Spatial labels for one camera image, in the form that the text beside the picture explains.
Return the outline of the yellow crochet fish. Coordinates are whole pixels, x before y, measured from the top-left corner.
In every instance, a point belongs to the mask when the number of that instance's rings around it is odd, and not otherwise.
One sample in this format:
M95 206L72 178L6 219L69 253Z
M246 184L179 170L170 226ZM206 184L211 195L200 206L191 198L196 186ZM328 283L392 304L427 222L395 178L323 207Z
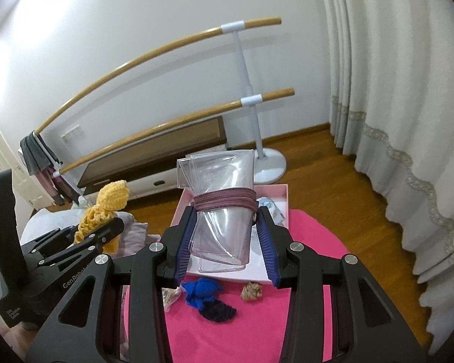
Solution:
M125 180L105 185L98 193L96 203L89 207L80 220L74 235L74 243L80 244L94 230L116 217L129 200L129 188Z

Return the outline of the beige stocking bundle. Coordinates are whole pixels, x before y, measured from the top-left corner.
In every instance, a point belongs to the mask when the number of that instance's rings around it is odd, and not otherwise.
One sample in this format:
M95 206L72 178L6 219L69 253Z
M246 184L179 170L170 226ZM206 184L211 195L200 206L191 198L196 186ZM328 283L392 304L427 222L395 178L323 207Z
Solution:
M262 285L260 283L256 283L256 282L246 283L243 286L242 291L240 293L240 297L245 302L256 301L256 300L260 299L262 296L263 296Z

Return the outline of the clear plastic pouch with cord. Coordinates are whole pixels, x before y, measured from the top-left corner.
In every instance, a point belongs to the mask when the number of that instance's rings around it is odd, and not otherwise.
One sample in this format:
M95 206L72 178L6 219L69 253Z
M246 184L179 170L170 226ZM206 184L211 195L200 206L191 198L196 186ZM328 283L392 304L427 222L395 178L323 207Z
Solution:
M209 152L177 160L177 186L192 194L197 221L189 250L201 273L240 271L250 258L257 213L255 151Z

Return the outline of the plastic bag with beige yarn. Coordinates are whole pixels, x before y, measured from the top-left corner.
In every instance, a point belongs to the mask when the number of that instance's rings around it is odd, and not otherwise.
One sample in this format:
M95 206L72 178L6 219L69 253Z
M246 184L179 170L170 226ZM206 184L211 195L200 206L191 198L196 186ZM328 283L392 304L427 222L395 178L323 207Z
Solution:
M178 286L176 289L162 289L163 308L165 312L168 312L172 305L180 299L183 294L183 287Z

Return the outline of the brown white tv cabinet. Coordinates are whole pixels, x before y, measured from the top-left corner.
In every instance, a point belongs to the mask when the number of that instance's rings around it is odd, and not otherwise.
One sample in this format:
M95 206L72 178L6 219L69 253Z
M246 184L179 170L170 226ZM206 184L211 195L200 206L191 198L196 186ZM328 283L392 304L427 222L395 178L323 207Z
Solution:
M191 154L226 150L223 118L213 117L144 139L90 162L77 183L83 196L96 200L108 183L124 180L129 198L177 188L177 160Z

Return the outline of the grey cloth on bar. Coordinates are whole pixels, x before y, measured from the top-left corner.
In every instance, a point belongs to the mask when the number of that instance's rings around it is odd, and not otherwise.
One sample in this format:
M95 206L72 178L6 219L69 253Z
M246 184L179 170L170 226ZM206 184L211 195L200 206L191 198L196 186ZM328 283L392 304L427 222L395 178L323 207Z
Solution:
M20 151L29 175L36 175L48 167L62 164L43 138L34 132L21 139Z

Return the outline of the pink round table cover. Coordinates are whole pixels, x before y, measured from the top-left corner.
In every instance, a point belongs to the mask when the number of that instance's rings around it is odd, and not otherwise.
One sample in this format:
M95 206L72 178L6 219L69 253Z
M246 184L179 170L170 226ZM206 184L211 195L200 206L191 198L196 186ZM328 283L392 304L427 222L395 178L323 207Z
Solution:
M341 258L346 247L325 226L301 210L289 210L289 232L295 241L317 253ZM289 289L262 287L259 300L245 302L241 283L222 282L219 296L237 314L215 323L185 302L184 294L166 312L166 327L174 362L279 362L288 315ZM325 335L322 361L332 355L331 291L324 286Z

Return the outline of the dark navy crochet item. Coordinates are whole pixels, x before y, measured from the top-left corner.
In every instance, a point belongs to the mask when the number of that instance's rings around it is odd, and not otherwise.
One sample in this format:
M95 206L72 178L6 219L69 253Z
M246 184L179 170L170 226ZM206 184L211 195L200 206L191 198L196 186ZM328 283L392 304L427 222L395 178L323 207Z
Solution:
M237 314L237 310L222 301L215 299L211 302L204 302L203 309L199 311L201 316L211 322L225 323L229 322Z

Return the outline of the light blue printed cloth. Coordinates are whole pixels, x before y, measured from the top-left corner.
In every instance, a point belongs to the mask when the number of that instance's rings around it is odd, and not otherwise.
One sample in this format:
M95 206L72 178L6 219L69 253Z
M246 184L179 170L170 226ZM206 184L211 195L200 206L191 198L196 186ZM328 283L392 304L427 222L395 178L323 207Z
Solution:
M271 215L272 220L275 224L286 226L285 215L277 206L276 202L269 197L260 197L257 199L258 207L266 207Z

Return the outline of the pink cardboard box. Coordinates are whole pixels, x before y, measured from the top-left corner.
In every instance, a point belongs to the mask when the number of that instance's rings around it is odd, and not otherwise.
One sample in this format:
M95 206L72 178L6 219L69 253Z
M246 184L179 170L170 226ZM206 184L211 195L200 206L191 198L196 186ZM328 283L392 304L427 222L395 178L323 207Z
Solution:
M286 228L288 228L288 185L257 185L255 187L257 197L272 198L280 210L285 215ZM209 262L198 257L190 257L187 274L192 276L206 276L217 280L229 281L234 283L257 282L269 284L265 271L265 264L262 257L262 250L257 237L256 227L252 227L251 245L250 245L250 261L243 269L235 271L222 272L202 272L208 266L214 266L216 269L226 269L224 264Z

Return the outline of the white bar stand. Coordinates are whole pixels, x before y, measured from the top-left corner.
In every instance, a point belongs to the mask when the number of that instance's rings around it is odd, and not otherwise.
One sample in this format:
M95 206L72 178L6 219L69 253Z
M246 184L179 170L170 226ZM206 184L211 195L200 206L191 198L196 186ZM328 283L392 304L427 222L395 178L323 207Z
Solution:
M241 83L243 85L243 97L254 96L253 87L249 78L248 68L243 54L239 33L232 33L235 47L235 57ZM246 104L249 114L249 123L255 139L256 157L254 160L254 183L256 185L273 184L286 172L287 162L281 152L272 148L263 148L261 130L257 115L257 108L254 101L249 100Z

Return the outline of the lower wooden ballet bar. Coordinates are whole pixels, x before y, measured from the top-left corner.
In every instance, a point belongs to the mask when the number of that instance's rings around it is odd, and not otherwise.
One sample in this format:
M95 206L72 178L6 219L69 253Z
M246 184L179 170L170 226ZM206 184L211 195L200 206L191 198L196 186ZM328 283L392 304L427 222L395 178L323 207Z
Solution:
M112 142L111 144L105 146L104 148L94 151L86 156L82 156L79 159L77 159L77 161L61 167L56 174L65 175L69 171L76 169L81 165L87 164L88 162L94 161L102 156L105 156L113 151L124 148L130 144L141 141L143 139L153 137L158 134L163 134L166 131L176 129L181 126L189 125L199 120L205 120L206 118L219 116L224 113L232 112L240 108L256 106L257 104L274 101L280 98L293 97L294 95L295 95L294 88L279 89L267 93L258 93L247 97L241 97L240 99L233 100L227 103L222 103L215 106L210 106L209 108L205 108L197 112L183 114L182 116L176 117L172 120L168 120L157 126L152 126L150 128L139 131L136 134L129 135L124 139Z

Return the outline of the wooden ballet bar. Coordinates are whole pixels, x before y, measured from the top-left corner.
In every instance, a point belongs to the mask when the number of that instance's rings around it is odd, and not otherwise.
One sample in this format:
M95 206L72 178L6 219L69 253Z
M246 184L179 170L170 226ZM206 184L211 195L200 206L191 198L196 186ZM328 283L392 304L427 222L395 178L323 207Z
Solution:
M168 44L164 44L160 47L153 49L147 53L143 53L141 56L134 58L133 60L127 61L119 67L114 68L106 75L100 77L98 80L89 84L86 88L82 89L79 93L71 97L66 103L64 103L56 112L51 114L38 128L34 130L34 134L38 135L43 132L50 124L52 124L58 117L68 111L72 106L77 104L84 97L99 89L104 84L110 82L116 77L123 73L140 66L141 64L151 61L154 58L170 53L181 47L186 47L191 44L201 42L206 39L214 38L224 34L231 34L234 32L240 32L244 30L256 29L267 26L281 25L282 19L280 17L266 17L259 19L251 19L246 21L232 21L229 23L222 24L221 26L203 30L201 32L191 34L189 36L174 40Z
M129 135L124 139L112 142L111 144L105 146L104 148L94 151L86 156L82 156L79 159L77 159L77 161L61 167L56 174L65 175L69 171L76 169L81 165L87 164L88 162L94 161L102 156L105 156L113 151L124 148L130 144L141 141L143 139L153 137L158 134L163 134L166 131L176 129L181 126L189 125L199 120L205 120L206 118L219 116L224 113L232 112L240 108L256 106L257 104L274 101L280 98L293 97L294 95L295 95L294 88L279 89L267 93L258 93L247 97L241 97L240 99L233 100L227 103L222 103L215 106L210 106L209 108L205 108L197 112L183 114L182 116L176 117L172 120L168 120L157 126L152 126L150 128L139 131L136 134Z

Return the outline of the upper wooden ballet bar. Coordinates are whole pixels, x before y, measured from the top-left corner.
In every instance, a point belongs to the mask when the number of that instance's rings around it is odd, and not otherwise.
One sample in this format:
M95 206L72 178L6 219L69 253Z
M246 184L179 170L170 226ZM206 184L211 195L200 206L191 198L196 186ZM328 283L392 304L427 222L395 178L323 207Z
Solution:
M106 75L100 77L98 80L89 84L86 88L82 89L79 93L71 97L66 103L64 103L56 112L51 114L38 128L34 130L34 134L38 135L43 132L50 124L52 124L58 117L68 111L72 106L77 104L84 97L99 89L104 84L110 82L116 77L123 73L140 66L141 64L151 61L154 58L170 53L181 47L186 47L191 44L201 42L206 39L214 38L224 34L231 34L234 32L240 32L244 30L256 29L267 26L281 25L282 19L280 17L266 17L259 19L251 19L246 21L232 21L229 23L222 24L221 26L203 30L201 32L191 34L189 36L174 40L168 44L164 44L160 47L153 49L147 53L143 53L141 56L134 58L133 60L127 61L119 67L114 68Z

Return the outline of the white lace-trimmed curtain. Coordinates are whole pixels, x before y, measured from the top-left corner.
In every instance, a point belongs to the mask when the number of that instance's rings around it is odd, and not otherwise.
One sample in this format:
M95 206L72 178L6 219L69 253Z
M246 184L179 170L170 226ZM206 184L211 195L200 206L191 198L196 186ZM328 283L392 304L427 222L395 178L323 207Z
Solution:
M402 227L435 354L454 333L454 1L323 1L334 144Z

